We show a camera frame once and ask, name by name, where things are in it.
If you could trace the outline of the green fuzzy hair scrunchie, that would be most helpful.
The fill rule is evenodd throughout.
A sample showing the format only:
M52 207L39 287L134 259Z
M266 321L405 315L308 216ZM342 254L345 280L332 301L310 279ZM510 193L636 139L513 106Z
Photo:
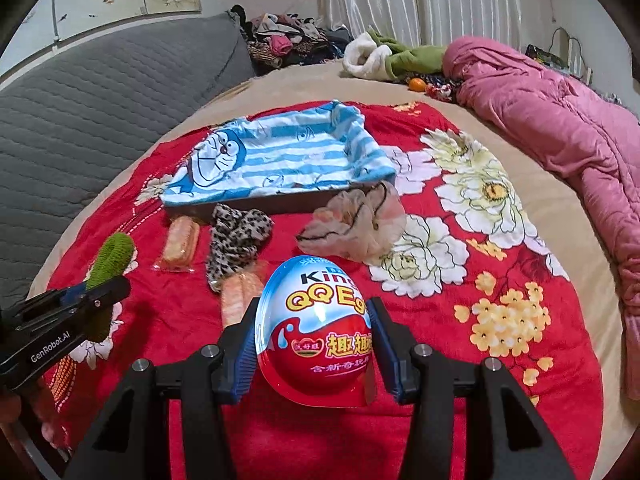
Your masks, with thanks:
M134 255L134 241L125 233L113 233L102 245L86 279L86 289L94 289L125 273Z

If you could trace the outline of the small bread package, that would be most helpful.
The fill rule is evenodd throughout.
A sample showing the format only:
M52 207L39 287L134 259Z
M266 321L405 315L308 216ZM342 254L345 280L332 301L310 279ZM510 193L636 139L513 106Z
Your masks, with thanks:
M200 225L191 217L180 216L172 220L166 243L154 262L153 269L165 272L192 272L192 261L199 237Z

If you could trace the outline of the large bread package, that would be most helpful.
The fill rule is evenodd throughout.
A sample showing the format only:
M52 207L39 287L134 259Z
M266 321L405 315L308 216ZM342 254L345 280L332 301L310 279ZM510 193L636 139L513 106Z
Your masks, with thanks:
M260 296L263 288L262 279L255 272L241 271L226 278L220 295L222 327L241 322L250 302Z

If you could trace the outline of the leopard print scrunchie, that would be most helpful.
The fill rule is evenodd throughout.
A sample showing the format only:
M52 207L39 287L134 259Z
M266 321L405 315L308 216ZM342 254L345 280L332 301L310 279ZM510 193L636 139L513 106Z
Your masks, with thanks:
M226 278L256 261L272 230L272 219L259 209L239 210L217 205L212 214L205 266L209 288L221 292Z

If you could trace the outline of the red Kinder egg toy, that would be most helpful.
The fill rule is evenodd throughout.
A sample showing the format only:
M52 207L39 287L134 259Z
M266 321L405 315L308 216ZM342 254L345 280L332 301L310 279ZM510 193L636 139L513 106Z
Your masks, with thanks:
M286 260L258 300L257 362L268 384L313 408L363 408L375 398L371 321L355 282L313 256Z

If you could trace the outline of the beige sheer scrunchie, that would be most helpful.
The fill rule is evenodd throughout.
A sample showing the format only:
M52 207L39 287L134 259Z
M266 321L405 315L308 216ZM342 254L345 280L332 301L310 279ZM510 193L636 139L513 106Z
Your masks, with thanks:
M407 215L396 188L382 181L333 196L296 235L307 255L366 262L384 256L405 232Z

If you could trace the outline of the grey quilted headboard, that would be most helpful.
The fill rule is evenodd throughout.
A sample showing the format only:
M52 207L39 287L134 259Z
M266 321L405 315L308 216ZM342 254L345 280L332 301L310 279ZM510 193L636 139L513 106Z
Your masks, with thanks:
M163 134L254 76L229 13L84 42L1 92L1 304L27 296L78 214Z

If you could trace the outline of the blue striped cartoon tray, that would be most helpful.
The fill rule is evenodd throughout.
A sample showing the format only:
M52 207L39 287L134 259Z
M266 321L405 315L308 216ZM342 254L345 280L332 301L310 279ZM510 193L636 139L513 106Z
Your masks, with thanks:
M356 106L331 101L208 130L160 196L167 208L393 183Z

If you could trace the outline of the beige bed sheet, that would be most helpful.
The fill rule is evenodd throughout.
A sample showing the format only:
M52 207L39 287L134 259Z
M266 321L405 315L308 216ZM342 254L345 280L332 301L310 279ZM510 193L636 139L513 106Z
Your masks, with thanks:
M397 84L344 78L335 64L280 70L213 99L117 177L64 233L37 290L78 283L116 231L129 234L137 248L128 272L130 296L114 310L110 338L83 344L62 370L47 376L67 444L79 444L135 359L175 362L221 332L219 300L204 274L208 231L201 232L192 272L152 267L168 228L160 182L176 170L207 126L331 100L362 106L372 134L400 163L400 180L410 188L402 201L410 214L433 218L440 213L435 191L442 178L421 143L425 128L456 126L502 163L529 220L552 251L558 273L526 247L487 245L483 235L463 232L452 217L446 218L449 238L460 240L469 253L461 285L445 284L439 295L409 298L392 284L390 274L347 260L342 268L365 295L382 298L393 318L408 324L418 338L467 361L483 355L472 334L472 305L484 290L514 298L540 285L551 323L506 362L536 402L576 476L604 478L638 426L639 407L620 386L623 323L614 271L578 196L468 110L421 98Z

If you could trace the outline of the pink quilted comforter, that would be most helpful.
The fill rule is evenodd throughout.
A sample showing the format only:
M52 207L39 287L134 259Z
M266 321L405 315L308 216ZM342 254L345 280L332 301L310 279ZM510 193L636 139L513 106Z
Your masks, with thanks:
M625 386L639 396L639 122L631 112L518 50L454 40L442 68L461 105L579 195L617 266L626 334Z

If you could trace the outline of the pile of clothes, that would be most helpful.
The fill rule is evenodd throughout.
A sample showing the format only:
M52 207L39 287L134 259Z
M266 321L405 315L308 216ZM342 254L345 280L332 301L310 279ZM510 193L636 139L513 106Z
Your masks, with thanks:
M323 28L313 18L301 18L297 13L264 13L248 18L239 4L232 6L228 13L240 26L258 76L290 66L340 60L347 45L354 40L344 26Z

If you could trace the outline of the colourful snack wrappers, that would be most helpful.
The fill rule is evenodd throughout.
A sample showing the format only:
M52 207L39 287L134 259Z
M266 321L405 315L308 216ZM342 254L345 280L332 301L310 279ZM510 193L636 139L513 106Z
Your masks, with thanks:
M446 77L444 74L425 76L425 94L430 98L451 104L457 104L457 94L462 86L462 80Z

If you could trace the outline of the orange fruit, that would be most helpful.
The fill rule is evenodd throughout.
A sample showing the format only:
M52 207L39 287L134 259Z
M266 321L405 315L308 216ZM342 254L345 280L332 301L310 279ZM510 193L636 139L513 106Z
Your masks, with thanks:
M426 82L422 78L414 77L408 81L408 88L413 92L422 92L426 91Z

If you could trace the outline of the green and white garment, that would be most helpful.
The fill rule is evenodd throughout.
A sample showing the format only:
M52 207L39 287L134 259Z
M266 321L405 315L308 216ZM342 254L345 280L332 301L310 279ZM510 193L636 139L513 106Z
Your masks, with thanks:
M363 32L346 47L343 70L364 80L400 81L442 71L446 46L407 47L375 30Z

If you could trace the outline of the cluttered side desk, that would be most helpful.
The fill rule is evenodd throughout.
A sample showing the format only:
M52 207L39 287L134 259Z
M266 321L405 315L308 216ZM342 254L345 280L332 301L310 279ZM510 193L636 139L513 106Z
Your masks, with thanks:
M534 61L567 77L579 80L597 93L605 102L623 106L622 99L614 92L605 92L594 85L594 71L586 63L582 54L582 44L570 35L564 27L557 27L551 35L550 46L546 48L529 44L525 54Z

